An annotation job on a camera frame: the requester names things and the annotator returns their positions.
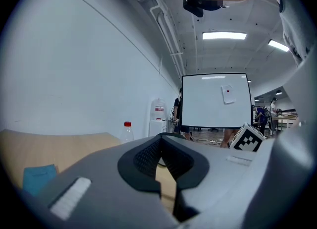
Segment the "fluorescent light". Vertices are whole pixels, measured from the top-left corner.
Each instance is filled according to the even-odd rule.
[[[278,48],[278,49],[281,49],[285,52],[289,51],[288,47],[287,46],[284,46],[283,44],[280,44],[279,42],[276,42],[274,40],[270,40],[268,42],[268,44],[272,47],[275,47],[275,48]]]
[[[232,33],[232,32],[205,32],[203,33],[203,40],[208,39],[237,39],[244,40],[246,33]]]
[[[226,76],[204,76],[202,79],[225,78]]]

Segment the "whiteboard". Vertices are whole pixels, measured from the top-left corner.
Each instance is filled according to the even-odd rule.
[[[182,125],[239,128],[245,122],[251,123],[251,96],[245,73],[183,76],[182,88]]]

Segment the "blue paper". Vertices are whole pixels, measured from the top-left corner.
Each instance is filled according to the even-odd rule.
[[[23,173],[23,189],[31,195],[36,196],[40,190],[56,176],[56,168],[54,164],[25,168]]]

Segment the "whiteboard frame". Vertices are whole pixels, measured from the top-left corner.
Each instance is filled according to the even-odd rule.
[[[182,91],[184,91],[184,89],[183,89],[183,78],[184,77],[188,77],[188,76],[205,76],[205,75],[221,75],[221,74],[224,74],[224,75],[226,75],[226,74],[242,74],[242,75],[246,75],[246,77],[247,77],[247,80],[248,80],[248,75],[246,74],[246,73],[243,73],[243,72],[227,72],[227,73],[225,73],[225,72],[222,72],[222,73],[206,73],[206,74],[193,74],[193,75],[184,75],[184,76],[182,76]],[[252,123],[253,123],[253,108],[252,108],[252,99],[251,99],[251,92],[250,92],[250,85],[249,85],[249,83],[248,83],[248,88],[249,88],[249,97],[250,97],[250,110],[251,110],[251,118],[250,118],[250,122],[248,122],[251,126],[252,126]],[[183,118],[183,109],[181,110],[181,114],[180,114],[180,126],[182,126],[182,118]],[[206,126],[188,126],[188,125],[186,125],[187,127],[195,127],[195,128],[197,128],[197,127],[199,127],[199,128],[224,128],[224,129],[240,129],[241,127],[214,127],[214,126],[212,126],[212,127],[206,127]]]

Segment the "desk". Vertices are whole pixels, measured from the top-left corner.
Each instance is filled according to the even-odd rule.
[[[120,140],[108,133],[52,136],[11,130],[0,132],[0,158],[12,183],[22,188],[25,167],[55,164],[64,171],[83,157],[120,145]],[[158,166],[156,180],[161,183],[162,203],[172,212],[176,182],[167,168]]]
[[[276,116],[272,117],[273,120],[282,120],[282,125],[281,125],[281,131],[283,129],[283,120],[286,121],[286,128],[288,128],[288,120],[295,120],[297,118],[297,115],[285,115],[285,116]]]

